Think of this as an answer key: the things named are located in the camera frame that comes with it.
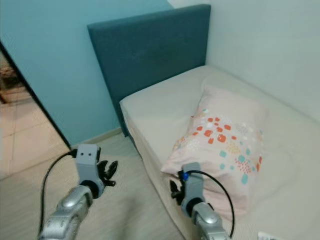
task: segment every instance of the tiled floor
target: tiled floor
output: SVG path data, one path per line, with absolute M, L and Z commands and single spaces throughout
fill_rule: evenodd
M 26 91 L 10 97 L 12 103 L 1 105 L 0 179 L 68 151 Z

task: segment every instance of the patterned pillowcase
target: patterned pillowcase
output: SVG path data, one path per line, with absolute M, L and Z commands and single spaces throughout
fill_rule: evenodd
M 182 165 L 199 162 L 229 192 L 237 216 L 251 202 L 263 161 L 263 127 L 268 111 L 255 101 L 219 88 L 205 87 L 187 133 L 179 139 L 161 171 L 177 174 Z M 221 215 L 230 218 L 224 192 L 206 179 L 204 196 Z

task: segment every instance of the door frame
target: door frame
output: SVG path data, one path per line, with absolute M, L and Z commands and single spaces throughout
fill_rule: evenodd
M 20 72 L 18 66 L 15 64 L 15 62 L 13 61 L 13 59 L 11 58 L 10 54 L 8 53 L 7 49 L 5 48 L 5 46 L 2 44 L 2 41 L 0 40 L 0 50 L 1 53 L 4 55 L 5 59 L 7 60 L 7 62 L 9 63 L 9 65 L 14 69 L 14 71 L 17 74 L 17 77 L 21 80 L 22 84 L 25 86 L 25 88 L 27 89 L 27 91 L 29 92 L 29 94 L 31 95 L 32 99 L 35 101 L 35 103 L 39 106 L 39 108 L 41 109 L 41 111 L 44 113 L 44 115 L 46 116 L 46 118 L 49 120 L 49 122 L 51 123 L 51 125 L 53 126 L 53 128 L 55 129 L 55 131 L 59 134 L 60 138 L 63 140 L 64 144 L 71 150 L 71 145 L 68 142 L 68 140 L 66 139 L 66 137 L 63 135 L 63 133 L 61 132 L 61 130 L 59 129 L 59 127 L 57 126 L 57 124 L 55 123 L 55 121 L 52 119 L 52 117 L 50 116 L 50 114 L 48 113 L 48 111 L 46 110 L 46 108 L 44 107 L 44 105 L 41 103 L 41 101 L 39 100 L 39 98 L 37 97 L 37 95 L 35 94 L 35 92 L 32 90 L 32 88 L 30 87 L 30 85 L 28 84 L 27 80 L 25 79 L 25 77 L 23 76 L 23 74 Z

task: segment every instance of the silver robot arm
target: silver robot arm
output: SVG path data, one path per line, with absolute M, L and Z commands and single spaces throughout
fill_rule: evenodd
M 198 162 L 186 164 L 182 171 L 178 172 L 181 189 L 170 181 L 171 196 L 183 213 L 190 217 L 195 225 L 199 240 L 230 240 L 229 235 L 222 225 L 222 219 L 211 205 L 205 202 L 203 196 L 204 180 L 201 174 L 186 172 L 191 170 L 201 170 Z
M 105 172 L 108 162 L 99 162 L 99 158 L 100 148 L 95 144 L 78 147 L 75 163 L 79 185 L 58 203 L 56 211 L 45 222 L 39 240 L 74 240 L 93 199 L 99 198 L 106 186 L 115 186 L 116 182 L 110 179 L 117 170 L 118 161 Z

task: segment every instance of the teal headboard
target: teal headboard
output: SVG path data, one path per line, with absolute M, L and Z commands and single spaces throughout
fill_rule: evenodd
M 201 4 L 88 25 L 125 136 L 123 98 L 205 64 L 210 11 Z

